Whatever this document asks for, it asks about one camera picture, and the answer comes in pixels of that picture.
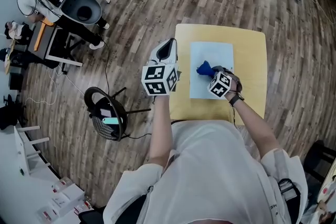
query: chair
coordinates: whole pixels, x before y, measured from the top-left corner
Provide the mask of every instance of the chair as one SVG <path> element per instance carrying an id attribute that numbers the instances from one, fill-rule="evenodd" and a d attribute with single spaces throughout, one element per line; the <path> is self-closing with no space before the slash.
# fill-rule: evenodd
<path id="1" fill-rule="evenodd" d="M 318 166 L 321 160 L 324 160 L 332 165 L 336 158 L 336 151 L 327 148 L 324 146 L 324 142 L 322 140 L 317 140 L 309 149 L 304 162 L 303 169 L 306 173 L 313 176 L 319 182 L 323 183 L 325 177 L 320 175 L 314 169 Z"/>
<path id="2" fill-rule="evenodd" d="M 116 92 L 114 95 L 109 96 L 103 90 L 97 87 L 90 87 L 84 93 L 84 101 L 90 112 L 90 118 L 92 119 L 93 126 L 97 133 L 108 140 L 120 141 L 129 135 L 124 135 L 127 124 L 128 114 L 140 113 L 150 111 L 151 109 L 131 110 L 126 111 L 123 105 L 116 100 L 116 96 L 126 90 L 126 87 Z M 97 103 L 94 103 L 92 96 L 94 93 L 99 93 L 104 97 Z M 105 124 L 104 118 L 116 118 L 118 123 Z"/>
<path id="3" fill-rule="evenodd" d="M 18 151 L 19 168 L 20 168 L 20 172 L 22 175 L 31 175 L 32 173 L 40 169 L 50 166 L 50 163 L 46 163 L 46 164 L 43 164 L 41 166 L 31 169 L 29 167 L 28 160 L 37 157 L 38 154 L 41 153 L 41 151 L 34 151 L 31 154 L 27 154 L 27 150 L 29 150 L 27 148 L 28 146 L 32 146 L 35 144 L 49 141 L 50 138 L 46 137 L 46 138 L 24 142 L 24 140 L 21 138 L 19 134 L 19 132 L 26 132 L 26 131 L 39 130 L 39 129 L 40 129 L 40 126 L 32 126 L 32 127 L 25 127 L 25 128 L 16 128 L 14 126 L 15 144 L 16 144 L 16 149 Z"/>

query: white shirt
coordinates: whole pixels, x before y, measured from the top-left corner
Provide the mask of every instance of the white shirt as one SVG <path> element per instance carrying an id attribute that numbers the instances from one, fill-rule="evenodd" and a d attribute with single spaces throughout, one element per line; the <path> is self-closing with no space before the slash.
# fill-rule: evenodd
<path id="1" fill-rule="evenodd" d="M 60 8 L 53 7 L 51 5 L 50 9 L 58 14 L 59 16 L 55 15 L 52 13 L 49 9 L 47 9 L 39 0 L 17 0 L 17 4 L 21 10 L 21 12 L 25 15 L 28 16 L 34 12 L 34 10 L 37 10 L 41 14 L 43 14 L 51 23 L 56 22 L 59 17 L 62 15 L 62 12 Z"/>
<path id="2" fill-rule="evenodd" d="M 21 39 L 21 32 L 22 32 L 23 25 L 19 25 L 17 22 L 12 22 L 12 28 L 8 32 L 8 35 L 12 39 Z"/>
<path id="3" fill-rule="evenodd" d="M 137 224 L 188 224 L 204 219 L 232 224 L 290 223 L 277 185 L 283 170 L 301 192 L 299 223 L 308 191 L 298 157 L 290 158 L 277 149 L 260 163 L 226 121 L 184 121 L 172 129 L 173 163 L 162 176 L 163 168 L 156 164 L 124 172 L 104 210 L 105 224 L 115 223 L 151 186 Z"/>

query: yellow table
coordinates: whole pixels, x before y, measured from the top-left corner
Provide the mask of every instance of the yellow table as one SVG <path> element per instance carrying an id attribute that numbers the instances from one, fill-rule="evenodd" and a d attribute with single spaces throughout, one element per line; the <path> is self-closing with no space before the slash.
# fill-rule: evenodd
<path id="1" fill-rule="evenodd" d="M 267 54 L 265 35 L 260 32 L 212 25 L 178 24 L 175 39 L 179 71 L 176 92 L 170 96 L 172 120 L 228 120 L 233 112 L 226 100 L 190 99 L 190 43 L 194 41 L 233 44 L 234 73 L 242 84 L 246 103 L 262 118 L 265 114 L 267 88 Z M 243 122 L 236 113 L 236 124 Z"/>

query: white paper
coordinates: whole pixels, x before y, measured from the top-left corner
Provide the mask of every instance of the white paper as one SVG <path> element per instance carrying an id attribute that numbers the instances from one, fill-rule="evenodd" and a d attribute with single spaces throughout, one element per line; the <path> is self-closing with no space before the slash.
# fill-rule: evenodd
<path id="1" fill-rule="evenodd" d="M 196 72 L 204 61 L 208 61 L 211 67 L 222 66 L 234 72 L 233 45 L 219 42 L 190 44 L 190 98 L 218 99 L 207 90 L 211 77 Z"/>

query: white box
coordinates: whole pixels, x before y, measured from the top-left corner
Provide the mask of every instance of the white box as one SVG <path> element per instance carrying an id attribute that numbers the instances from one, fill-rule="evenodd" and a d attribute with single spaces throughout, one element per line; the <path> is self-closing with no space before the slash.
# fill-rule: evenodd
<path id="1" fill-rule="evenodd" d="M 72 184 L 60 193 L 55 193 L 49 204 L 59 217 L 63 217 L 84 199 L 85 192 Z"/>
<path id="2" fill-rule="evenodd" d="M 226 95 L 231 88 L 231 80 L 231 77 L 224 75 L 222 72 L 218 72 L 207 89 L 215 97 L 225 99 L 224 95 Z"/>
<path id="3" fill-rule="evenodd" d="M 148 95 L 169 95 L 178 81 L 178 68 L 176 63 L 144 66 L 141 82 L 146 93 Z"/>

